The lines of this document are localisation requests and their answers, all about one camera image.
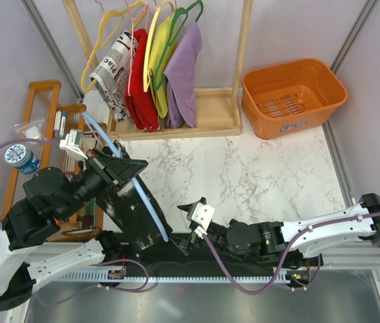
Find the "clear plastic bag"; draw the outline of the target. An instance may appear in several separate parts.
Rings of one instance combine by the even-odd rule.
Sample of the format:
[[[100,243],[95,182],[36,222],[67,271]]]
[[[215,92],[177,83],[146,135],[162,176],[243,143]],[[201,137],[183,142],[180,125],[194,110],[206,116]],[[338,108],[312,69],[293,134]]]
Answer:
[[[45,119],[24,121],[19,124],[15,124],[13,126],[13,130],[19,142],[22,142],[23,139],[46,140],[44,135],[45,124]]]

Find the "light blue hanger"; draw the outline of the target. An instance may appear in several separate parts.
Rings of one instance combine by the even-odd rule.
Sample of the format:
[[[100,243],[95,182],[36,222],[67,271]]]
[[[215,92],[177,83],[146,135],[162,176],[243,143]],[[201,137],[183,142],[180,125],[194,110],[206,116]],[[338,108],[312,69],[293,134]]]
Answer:
[[[98,134],[103,138],[104,142],[109,146],[110,150],[119,158],[122,158],[122,153],[118,150],[118,148],[114,145],[112,140],[108,137],[106,132],[101,128],[101,126],[87,113],[83,112],[82,116],[89,127],[94,127],[94,129],[98,132]],[[157,212],[155,211],[151,201],[149,200],[147,194],[144,192],[141,184],[136,178],[133,178],[131,180],[132,185],[136,189],[139,197],[143,201],[144,205],[146,206],[146,209],[148,210],[149,214],[151,215],[154,223],[156,224],[160,235],[162,236],[162,239],[164,242],[168,242],[168,234],[166,232],[166,229],[164,225],[162,224]]]

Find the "orange wooden shelf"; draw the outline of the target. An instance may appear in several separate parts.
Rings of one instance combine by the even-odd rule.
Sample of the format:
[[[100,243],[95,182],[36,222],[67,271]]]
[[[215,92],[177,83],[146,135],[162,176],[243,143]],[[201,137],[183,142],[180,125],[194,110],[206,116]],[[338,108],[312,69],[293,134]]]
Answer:
[[[88,132],[88,127],[85,125],[81,113],[86,111],[86,106],[83,104],[62,105],[59,103],[59,93],[61,83],[57,80],[35,81],[29,85],[28,98],[26,100],[25,110],[22,117],[22,122],[36,119],[45,119],[44,135],[46,139],[57,141],[58,137],[54,135],[55,115],[57,111],[66,111],[67,120],[65,123],[65,132],[68,133],[71,129],[83,130]],[[51,146],[43,147],[41,144],[35,144],[33,151],[40,159],[40,166],[55,166],[61,168],[68,178],[73,174],[80,172],[77,162],[74,159],[66,156],[65,152],[53,149]],[[23,175],[17,170],[12,170],[7,185],[4,206],[0,214],[0,220],[3,220],[14,204],[15,193],[23,193],[22,184],[31,179],[32,175]],[[47,238],[47,242],[82,242],[97,236],[103,226],[103,211],[97,207],[97,222],[96,227],[86,233],[71,234],[65,236],[63,233],[69,228],[68,221],[60,221],[58,225],[60,230]]]

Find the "white marker pens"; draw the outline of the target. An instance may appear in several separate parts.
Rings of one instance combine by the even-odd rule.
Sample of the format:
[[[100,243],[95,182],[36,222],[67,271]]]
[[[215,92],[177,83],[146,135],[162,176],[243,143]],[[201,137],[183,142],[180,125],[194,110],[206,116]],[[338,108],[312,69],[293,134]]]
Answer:
[[[65,123],[67,120],[66,111],[57,111],[54,123],[54,135],[60,139],[65,137]]]

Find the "newspaper print garment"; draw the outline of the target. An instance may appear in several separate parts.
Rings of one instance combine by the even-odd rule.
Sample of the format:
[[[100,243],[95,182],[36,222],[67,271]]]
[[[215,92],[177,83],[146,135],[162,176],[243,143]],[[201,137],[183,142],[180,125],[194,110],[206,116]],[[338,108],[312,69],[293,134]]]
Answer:
[[[130,61],[137,45],[131,43],[131,33],[124,30],[90,74],[96,81],[95,87],[104,102],[112,109],[116,122],[129,122],[131,115],[125,104],[125,94],[129,84]]]

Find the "yellow-green garment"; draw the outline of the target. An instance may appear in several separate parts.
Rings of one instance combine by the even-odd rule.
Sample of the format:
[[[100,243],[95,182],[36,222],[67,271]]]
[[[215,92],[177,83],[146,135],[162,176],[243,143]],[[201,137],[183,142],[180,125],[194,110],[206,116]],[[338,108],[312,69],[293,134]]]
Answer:
[[[148,61],[151,77],[150,91],[160,118],[166,117],[168,113],[166,84],[163,83],[158,90],[154,89],[154,85],[162,79],[164,70],[177,47],[176,41],[171,46],[167,46],[171,24],[172,18],[168,17],[158,26]]]

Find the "pink hanger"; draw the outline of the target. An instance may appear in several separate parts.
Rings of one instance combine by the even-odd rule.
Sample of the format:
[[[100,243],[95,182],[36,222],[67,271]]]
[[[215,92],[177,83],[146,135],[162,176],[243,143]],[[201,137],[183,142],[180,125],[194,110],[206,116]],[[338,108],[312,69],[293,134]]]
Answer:
[[[130,86],[131,86],[131,79],[132,79],[132,74],[133,74],[133,64],[134,64],[134,59],[135,59],[135,55],[138,48],[137,39],[135,38],[135,29],[136,27],[138,27],[139,23],[141,22],[143,18],[146,19],[145,26],[147,26],[149,6],[143,1],[136,1],[134,5],[141,6],[142,9],[136,16],[134,16],[133,7],[130,6],[128,1],[126,1],[125,4],[127,6],[128,13],[131,18],[131,35],[130,35],[131,47],[130,47],[130,58],[129,58],[129,79],[128,79],[128,84],[127,84],[127,95],[130,96],[131,95]]]

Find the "black white-stained trousers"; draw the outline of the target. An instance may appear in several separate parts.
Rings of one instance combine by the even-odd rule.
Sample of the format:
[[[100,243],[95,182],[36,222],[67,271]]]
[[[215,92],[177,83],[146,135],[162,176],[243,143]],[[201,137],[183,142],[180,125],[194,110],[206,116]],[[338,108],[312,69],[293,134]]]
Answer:
[[[108,147],[95,150],[113,156]],[[132,158],[127,152],[124,152],[122,159]],[[172,233],[172,227],[167,223],[158,201],[140,178],[140,175],[135,178],[147,194],[169,237]],[[121,230],[119,234],[112,230],[103,230],[96,236],[96,239],[101,241],[105,248],[120,242],[127,242],[134,250],[142,251],[164,242],[156,224],[134,187],[129,192],[117,192],[116,186],[98,188],[95,202]]]

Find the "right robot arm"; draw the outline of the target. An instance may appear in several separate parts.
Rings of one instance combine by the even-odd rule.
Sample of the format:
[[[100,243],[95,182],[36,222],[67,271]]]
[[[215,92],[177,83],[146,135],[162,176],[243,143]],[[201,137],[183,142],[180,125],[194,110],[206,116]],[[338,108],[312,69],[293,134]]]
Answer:
[[[247,224],[231,219],[223,226],[212,221],[214,210],[205,198],[179,209],[187,212],[191,231],[170,239],[185,255],[201,251],[209,238],[219,255],[234,261],[299,268],[315,266],[324,250],[348,242],[380,246],[380,196],[375,193],[362,195],[347,209],[294,221]]]

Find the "orange plastic basket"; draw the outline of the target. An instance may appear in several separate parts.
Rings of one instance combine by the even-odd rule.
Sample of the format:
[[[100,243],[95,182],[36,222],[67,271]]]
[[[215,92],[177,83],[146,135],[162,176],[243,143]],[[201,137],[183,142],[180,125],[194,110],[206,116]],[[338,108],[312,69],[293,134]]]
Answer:
[[[248,72],[242,109],[257,137],[268,140],[318,127],[348,97],[332,70],[318,59],[298,59]]]

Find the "purple garment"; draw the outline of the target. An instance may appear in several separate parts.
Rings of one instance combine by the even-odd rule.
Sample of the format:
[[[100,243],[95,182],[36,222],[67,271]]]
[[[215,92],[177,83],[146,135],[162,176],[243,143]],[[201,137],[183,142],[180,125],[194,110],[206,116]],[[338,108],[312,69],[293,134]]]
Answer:
[[[168,128],[196,126],[195,68],[201,48],[201,31],[197,23],[191,22],[164,70]]]

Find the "blue white round tin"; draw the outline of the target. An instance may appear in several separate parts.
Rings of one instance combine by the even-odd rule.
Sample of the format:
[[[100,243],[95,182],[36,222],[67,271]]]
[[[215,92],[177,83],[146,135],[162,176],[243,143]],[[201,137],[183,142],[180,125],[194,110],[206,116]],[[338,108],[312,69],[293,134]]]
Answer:
[[[35,173],[40,166],[40,160],[35,153],[29,147],[20,143],[12,145],[6,150],[4,160],[25,175]]]

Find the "red garment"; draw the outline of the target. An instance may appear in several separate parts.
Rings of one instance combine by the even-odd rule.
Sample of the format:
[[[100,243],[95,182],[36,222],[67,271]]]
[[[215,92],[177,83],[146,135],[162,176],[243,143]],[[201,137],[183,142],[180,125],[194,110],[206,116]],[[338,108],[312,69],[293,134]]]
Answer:
[[[133,35],[137,40],[137,48],[132,64],[130,88],[125,92],[125,104],[136,128],[151,133],[157,131],[160,125],[152,95],[144,91],[144,57],[148,33],[140,28]]]

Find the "wooden clothes rack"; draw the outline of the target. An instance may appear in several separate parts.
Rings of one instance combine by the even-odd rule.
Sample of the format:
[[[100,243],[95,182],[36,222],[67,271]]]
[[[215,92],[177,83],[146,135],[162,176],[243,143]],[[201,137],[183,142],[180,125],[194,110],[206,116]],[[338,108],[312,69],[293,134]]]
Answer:
[[[63,6],[66,12],[67,5],[70,6],[70,9],[73,9],[76,3],[75,1],[64,1]],[[245,58],[252,6],[252,1],[243,2],[232,87],[195,90],[197,108],[195,128],[182,126],[175,129],[167,129],[164,127],[165,122],[162,121],[159,131],[149,133],[148,131],[137,129],[136,126],[128,122],[116,122],[113,112],[109,112],[106,126],[106,132],[109,137],[113,139],[122,138],[124,140],[146,140],[240,135],[242,118],[238,108],[238,92],[243,60]]]

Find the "aluminium frame rail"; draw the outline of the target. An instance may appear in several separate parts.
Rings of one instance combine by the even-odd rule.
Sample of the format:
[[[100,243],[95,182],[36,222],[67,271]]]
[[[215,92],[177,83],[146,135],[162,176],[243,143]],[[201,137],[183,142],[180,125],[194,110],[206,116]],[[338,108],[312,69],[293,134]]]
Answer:
[[[333,248],[322,256],[326,270],[380,270],[380,248],[371,245]]]

